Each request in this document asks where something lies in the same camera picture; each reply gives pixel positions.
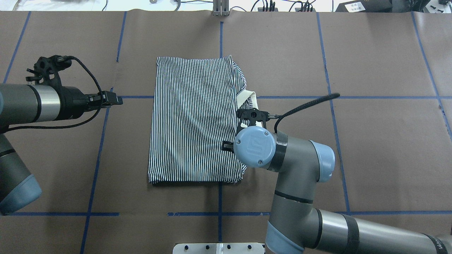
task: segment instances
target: black and white striped cloth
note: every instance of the black and white striped cloth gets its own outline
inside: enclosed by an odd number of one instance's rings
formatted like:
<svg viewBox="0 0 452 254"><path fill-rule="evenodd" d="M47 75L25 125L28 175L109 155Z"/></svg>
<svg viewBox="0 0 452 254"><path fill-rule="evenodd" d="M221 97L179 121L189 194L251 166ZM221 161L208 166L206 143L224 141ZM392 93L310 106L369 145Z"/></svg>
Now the black and white striped cloth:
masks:
<svg viewBox="0 0 452 254"><path fill-rule="evenodd" d="M255 94L245 88L245 77L231 56L159 57L149 182L241 180L246 166L222 151L221 143L234 140L237 107L257 107Z"/></svg>

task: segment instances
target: wire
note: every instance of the wire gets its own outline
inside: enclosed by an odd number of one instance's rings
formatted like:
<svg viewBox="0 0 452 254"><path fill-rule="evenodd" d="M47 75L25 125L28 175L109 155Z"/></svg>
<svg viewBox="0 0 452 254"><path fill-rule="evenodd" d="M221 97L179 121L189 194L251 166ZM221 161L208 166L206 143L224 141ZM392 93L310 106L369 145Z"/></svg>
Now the wire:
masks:
<svg viewBox="0 0 452 254"><path fill-rule="evenodd" d="M293 2L292 6L290 6L289 12L292 10L293 6L294 6L296 3L301 3L301 7L303 7L303 2L301 2L301 1L295 1L295 2Z"/></svg>
<svg viewBox="0 0 452 254"><path fill-rule="evenodd" d="M256 4L259 2L260 0L257 0L254 2L253 7L251 7L251 11L253 11L254 7L256 6Z"/></svg>
<svg viewBox="0 0 452 254"><path fill-rule="evenodd" d="M179 8L180 8L180 0L177 0L177 6L176 6L176 9L174 11L179 10Z"/></svg>
<svg viewBox="0 0 452 254"><path fill-rule="evenodd" d="M75 56L68 56L67 59L71 59L71 60L75 60L76 62L78 62L80 64L80 66L82 66L82 68L90 75L90 77L93 79L94 83L96 84L97 89L99 90L99 92L102 92L102 89L99 86L99 83L97 82L96 78L94 77L94 75L91 73L91 71L88 70L88 68L82 63L82 61L80 61L80 59L78 59ZM72 125L66 125L66 126L17 126L17 127L13 127L13 128L8 128L6 129L5 132L10 132L10 131L15 131L15 130L20 130L20 129L68 129L68 128L74 128L74 127L78 127L80 125L84 125L85 123L90 122L91 120L93 120L100 112L100 109L102 108L102 105L99 105L99 108L96 110L96 112L94 113L93 116L91 116L90 118L88 118L87 120L77 123L77 124L72 124Z"/></svg>
<svg viewBox="0 0 452 254"><path fill-rule="evenodd" d="M108 5L108 0L107 0L107 2L105 3L105 6L104 6L104 8L102 9L102 11L104 11L105 8L107 8L107 5Z"/></svg>
<svg viewBox="0 0 452 254"><path fill-rule="evenodd" d="M184 1L184 2L181 2L181 3L193 3L193 2L213 3L213 1L204 1L204 0Z"/></svg>
<svg viewBox="0 0 452 254"><path fill-rule="evenodd" d="M275 133L278 133L278 124L284 117L290 116L290 115L292 115L292 114L294 114L294 113L296 113L296 112L298 112L298 111L300 111L302 109L312 107L312 106L317 105L319 103L322 103L324 101L335 99L335 98L337 98L339 96L340 96L340 94L338 94L338 93L330 94L330 95L327 95L327 96L323 96L323 97L320 97L320 98L315 99L313 101L310 101L308 103L305 103L305 104L303 104L301 106L298 106L298 107L290 110L289 112L285 113L284 115L279 116L278 120L275 123L275 127L274 127Z"/></svg>
<svg viewBox="0 0 452 254"><path fill-rule="evenodd" d="M246 11L245 9L243 9L243 8L242 8L242 7L240 7L240 6L234 6L234 7L231 7L231 9L234 9L234 8L240 8L240 9L242 9L242 10Z"/></svg>

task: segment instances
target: blue joint cap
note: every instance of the blue joint cap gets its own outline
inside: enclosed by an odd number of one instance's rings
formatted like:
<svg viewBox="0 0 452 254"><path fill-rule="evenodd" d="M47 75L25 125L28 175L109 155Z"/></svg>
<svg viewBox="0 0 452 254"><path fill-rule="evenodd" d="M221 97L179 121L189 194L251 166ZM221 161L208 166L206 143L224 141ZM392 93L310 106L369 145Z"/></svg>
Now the blue joint cap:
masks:
<svg viewBox="0 0 452 254"><path fill-rule="evenodd" d="M17 185L1 202L0 213L9 215L41 196L42 190L34 175L29 175Z"/></svg>
<svg viewBox="0 0 452 254"><path fill-rule="evenodd" d="M303 254L305 251L303 247L298 246L279 232L269 221L265 244L271 251L278 254Z"/></svg>
<svg viewBox="0 0 452 254"><path fill-rule="evenodd" d="M234 140L234 154L243 164L259 168L268 164L275 155L273 135L259 126L249 126L239 132Z"/></svg>
<svg viewBox="0 0 452 254"><path fill-rule="evenodd" d="M317 153L317 158L319 159L319 182L328 182L328 180L331 178L336 162L334 151L329 146L315 143L312 140L309 141L314 145L315 151Z"/></svg>

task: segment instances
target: label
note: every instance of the label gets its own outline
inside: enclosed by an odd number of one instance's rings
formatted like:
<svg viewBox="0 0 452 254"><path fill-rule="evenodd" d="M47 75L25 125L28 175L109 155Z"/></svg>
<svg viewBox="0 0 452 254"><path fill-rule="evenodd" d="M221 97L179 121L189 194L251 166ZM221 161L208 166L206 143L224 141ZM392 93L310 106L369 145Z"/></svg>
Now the label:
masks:
<svg viewBox="0 0 452 254"><path fill-rule="evenodd" d="M366 10L361 2L345 5L345 8L347 8L348 12L358 12Z"/></svg>

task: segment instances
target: bag handle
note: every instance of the bag handle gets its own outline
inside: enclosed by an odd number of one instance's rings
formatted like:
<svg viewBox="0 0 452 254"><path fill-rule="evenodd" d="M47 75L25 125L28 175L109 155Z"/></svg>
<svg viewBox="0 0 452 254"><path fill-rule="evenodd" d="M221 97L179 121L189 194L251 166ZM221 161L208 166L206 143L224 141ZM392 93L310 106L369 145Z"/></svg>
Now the bag handle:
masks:
<svg viewBox="0 0 452 254"><path fill-rule="evenodd" d="M253 108L259 109L258 105L257 105L257 97L256 97L256 93L254 91L248 91L248 90L242 90L238 95L237 95L237 109L240 108L243 103L245 103L246 100L248 100L248 98L251 97L251 102L253 103ZM262 123L261 122L256 122L256 126L262 127Z"/></svg>

